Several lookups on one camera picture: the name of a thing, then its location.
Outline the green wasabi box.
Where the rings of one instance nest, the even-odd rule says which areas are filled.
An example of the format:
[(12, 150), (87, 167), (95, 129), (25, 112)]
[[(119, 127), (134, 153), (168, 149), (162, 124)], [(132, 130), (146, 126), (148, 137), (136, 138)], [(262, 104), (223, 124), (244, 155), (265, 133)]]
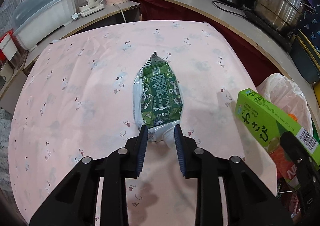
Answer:
[(270, 140), (277, 134), (276, 121), (287, 132), (292, 132), (304, 146), (311, 158), (319, 164), (319, 142), (283, 110), (264, 99), (250, 88), (238, 93), (235, 115), (248, 128), (252, 136), (267, 151)]

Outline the green milk carton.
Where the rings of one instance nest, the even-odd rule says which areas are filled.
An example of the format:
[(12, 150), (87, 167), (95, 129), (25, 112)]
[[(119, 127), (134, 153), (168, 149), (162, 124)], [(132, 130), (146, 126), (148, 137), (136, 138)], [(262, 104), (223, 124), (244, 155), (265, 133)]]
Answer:
[(183, 98), (169, 62), (154, 52), (133, 82), (133, 117), (148, 128), (148, 141), (174, 147), (174, 128), (180, 123)]

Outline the white lined trash bin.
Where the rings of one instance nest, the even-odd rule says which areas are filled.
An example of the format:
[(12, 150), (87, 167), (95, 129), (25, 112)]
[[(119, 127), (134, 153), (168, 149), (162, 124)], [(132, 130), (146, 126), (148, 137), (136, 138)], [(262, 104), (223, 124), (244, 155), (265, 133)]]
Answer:
[(295, 82), (280, 73), (274, 73), (257, 87), (257, 92), (290, 115), (313, 135), (311, 113), (307, 100)]

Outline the pink patterned tablecloth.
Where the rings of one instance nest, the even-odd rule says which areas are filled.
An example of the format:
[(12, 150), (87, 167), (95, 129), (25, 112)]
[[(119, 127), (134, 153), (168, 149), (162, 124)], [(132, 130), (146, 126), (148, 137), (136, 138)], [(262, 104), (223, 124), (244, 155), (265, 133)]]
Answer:
[(138, 134), (133, 82), (154, 52), (176, 75), (183, 133), (217, 157), (244, 158), (276, 191), (274, 162), (234, 115), (238, 93), (254, 88), (238, 43), (207, 23), (141, 21), (52, 43), (33, 66), (9, 139), (10, 180), (25, 220), (82, 157), (106, 157)]

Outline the blue yellow stacked basins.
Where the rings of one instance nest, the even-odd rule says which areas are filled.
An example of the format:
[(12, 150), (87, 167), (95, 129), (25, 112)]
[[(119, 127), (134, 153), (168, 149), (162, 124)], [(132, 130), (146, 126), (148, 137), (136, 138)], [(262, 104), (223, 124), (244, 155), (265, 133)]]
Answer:
[(301, 76), (310, 84), (319, 82), (319, 52), (300, 29), (291, 41), (290, 56)]

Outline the black induction cooker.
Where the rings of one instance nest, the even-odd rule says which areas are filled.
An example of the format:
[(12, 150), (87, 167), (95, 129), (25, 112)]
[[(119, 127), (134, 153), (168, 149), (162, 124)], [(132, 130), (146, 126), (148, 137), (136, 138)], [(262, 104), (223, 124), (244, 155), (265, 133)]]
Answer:
[(267, 24), (263, 19), (258, 17), (252, 10), (243, 10), (246, 19), (261, 29), (269, 37), (271, 37), (280, 47), (288, 53), (292, 50), (292, 32), (277, 31), (275, 28)]

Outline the navy patterned cloth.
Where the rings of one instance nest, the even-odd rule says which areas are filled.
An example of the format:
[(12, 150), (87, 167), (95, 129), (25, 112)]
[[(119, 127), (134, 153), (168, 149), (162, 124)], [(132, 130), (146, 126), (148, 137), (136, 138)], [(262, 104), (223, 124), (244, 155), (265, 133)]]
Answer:
[(316, 10), (315, 14), (305, 11), (302, 19), (299, 22), (298, 28), (310, 40), (312, 45), (319, 53), (319, 35), (320, 35), (320, 20), (319, 20), (319, 1), (314, 1), (313, 6)]

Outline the large steel steamer pot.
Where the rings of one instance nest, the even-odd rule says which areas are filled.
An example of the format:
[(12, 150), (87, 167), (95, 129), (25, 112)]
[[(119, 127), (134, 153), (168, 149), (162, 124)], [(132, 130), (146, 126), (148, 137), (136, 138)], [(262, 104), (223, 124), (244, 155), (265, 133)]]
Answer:
[(295, 28), (315, 8), (307, 0), (254, 0), (253, 11), (278, 32)]

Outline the white dish drainer box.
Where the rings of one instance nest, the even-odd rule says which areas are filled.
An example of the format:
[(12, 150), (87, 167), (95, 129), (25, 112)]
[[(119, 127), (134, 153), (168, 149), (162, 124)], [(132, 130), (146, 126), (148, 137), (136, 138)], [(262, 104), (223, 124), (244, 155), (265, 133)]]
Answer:
[(14, 10), (14, 36), (20, 46), (32, 51), (56, 29), (72, 22), (75, 0), (23, 0)]

